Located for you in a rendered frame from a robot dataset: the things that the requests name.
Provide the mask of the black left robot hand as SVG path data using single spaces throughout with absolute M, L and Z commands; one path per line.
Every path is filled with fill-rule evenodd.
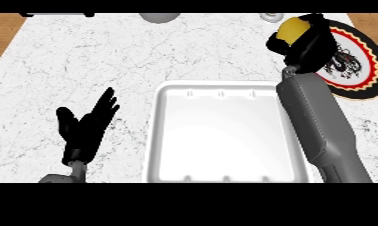
M 77 119 L 67 107 L 57 109 L 58 131 L 65 140 L 62 164 L 74 161 L 89 164 L 96 156 L 107 128 L 120 109 L 113 88 L 108 88 L 93 110 Z

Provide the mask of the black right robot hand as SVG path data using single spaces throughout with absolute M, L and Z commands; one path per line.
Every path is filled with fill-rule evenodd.
M 311 29 L 294 44 L 288 45 L 277 38 L 277 31 L 268 39 L 266 47 L 284 56 L 284 63 L 297 68 L 297 74 L 316 73 L 336 55 L 337 41 L 331 33 L 330 20 L 322 13 L 311 13 L 299 18 L 311 23 Z

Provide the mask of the round patterned plate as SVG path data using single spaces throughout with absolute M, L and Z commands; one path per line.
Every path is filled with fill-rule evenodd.
M 378 45 L 350 25 L 331 20 L 337 52 L 318 71 L 331 92 L 350 100 L 378 98 Z

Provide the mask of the small white round object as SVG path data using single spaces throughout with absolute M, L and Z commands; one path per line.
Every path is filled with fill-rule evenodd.
M 260 18 L 271 23 L 278 23 L 282 18 L 284 18 L 284 14 L 282 13 L 262 13 L 260 14 Z

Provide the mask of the grey round object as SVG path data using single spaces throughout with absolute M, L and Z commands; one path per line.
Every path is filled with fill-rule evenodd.
M 141 13 L 145 21 L 154 24 L 172 22 L 181 16 L 179 13 Z

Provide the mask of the yellow lemon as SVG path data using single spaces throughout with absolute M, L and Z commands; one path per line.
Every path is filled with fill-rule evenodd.
M 311 29 L 311 23 L 299 17 L 290 18 L 280 26 L 277 38 L 293 45 L 305 32 Z

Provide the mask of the white rectangular tray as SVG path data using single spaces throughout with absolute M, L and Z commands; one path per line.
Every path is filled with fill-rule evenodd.
M 142 181 L 315 181 L 275 82 L 172 80 L 160 84 Z

